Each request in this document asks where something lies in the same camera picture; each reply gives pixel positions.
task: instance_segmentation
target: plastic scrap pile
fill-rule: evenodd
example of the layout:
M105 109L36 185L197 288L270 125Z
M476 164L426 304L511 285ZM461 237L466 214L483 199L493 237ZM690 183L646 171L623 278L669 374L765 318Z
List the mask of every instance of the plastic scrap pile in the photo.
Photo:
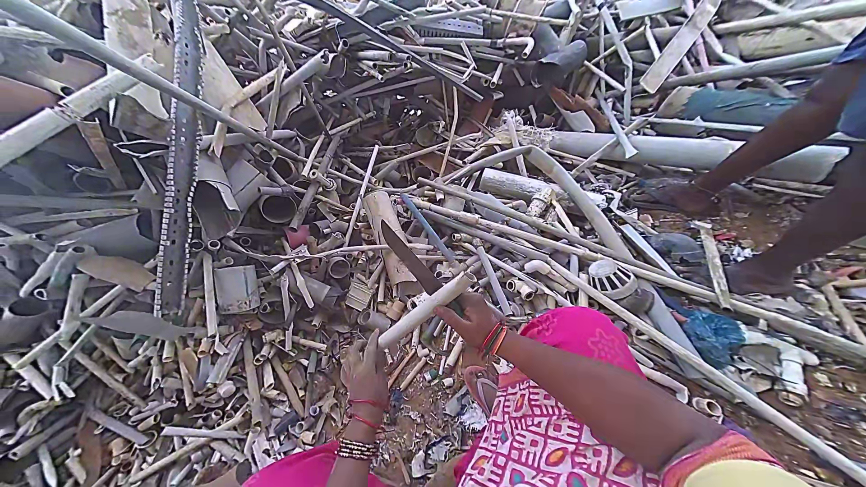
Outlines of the plastic scrap pile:
M462 339L432 314L466 291L515 327L602 309L678 399L688 390L665 373L866 476L756 394L801 406L815 354L864 363L861 316L837 293L863 281L824 286L818 312L731 295L719 249L750 248L702 222L697 240L659 233L623 199L648 173L721 162L866 25L866 3L0 0L0 12L0 481L242 483L333 437L340 352L378 328L393 387L382 463L422 483L483 425ZM821 198L849 150L831 138L740 192ZM681 276L702 265L713 287ZM389 448L407 398L433 395L450 398L425 413L448 432Z

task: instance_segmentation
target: red thread bracelet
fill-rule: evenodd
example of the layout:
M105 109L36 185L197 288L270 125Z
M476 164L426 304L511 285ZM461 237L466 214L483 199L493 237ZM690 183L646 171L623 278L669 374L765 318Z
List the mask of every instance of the red thread bracelet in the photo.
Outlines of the red thread bracelet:
M378 431L378 429L382 427L382 425L374 425L374 424L372 423L372 421L370 421L370 420L368 420L368 419L361 418L361 417L360 417L359 415L357 415L357 414L353 414L353 415L352 415L352 419L357 419L358 421L364 423L365 425L370 426L370 427L373 429L373 431Z
M369 404L370 406L375 406L381 409L383 412L388 411L388 406L385 406L379 401L373 399L349 399L349 406L353 404Z

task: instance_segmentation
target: yellow fabric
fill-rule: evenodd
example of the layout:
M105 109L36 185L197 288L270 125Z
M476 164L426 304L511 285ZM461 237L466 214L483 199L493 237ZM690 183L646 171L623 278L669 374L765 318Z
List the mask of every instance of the yellow fabric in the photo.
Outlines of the yellow fabric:
M722 460L686 478L683 487L808 487L788 471L753 460Z

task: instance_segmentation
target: blue plastic bag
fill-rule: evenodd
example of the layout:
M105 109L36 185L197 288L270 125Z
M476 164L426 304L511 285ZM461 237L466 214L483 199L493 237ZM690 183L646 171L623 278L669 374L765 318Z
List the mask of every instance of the blue plastic bag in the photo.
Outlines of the blue plastic bag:
M731 354L746 341L740 324L727 316L696 309L683 309L681 314L688 318L682 331L702 359L719 369L731 365Z

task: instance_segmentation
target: foot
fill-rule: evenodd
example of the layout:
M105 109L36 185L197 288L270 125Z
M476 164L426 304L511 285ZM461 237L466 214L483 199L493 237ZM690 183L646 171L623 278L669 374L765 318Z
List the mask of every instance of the foot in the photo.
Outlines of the foot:
M768 272L754 261L744 261L727 266L725 276L727 277L727 287L732 293L738 295L752 293L793 295L797 292L790 274L780 275Z
M638 207L676 211L687 215L717 212L713 194L679 179L654 179L637 188L629 201Z

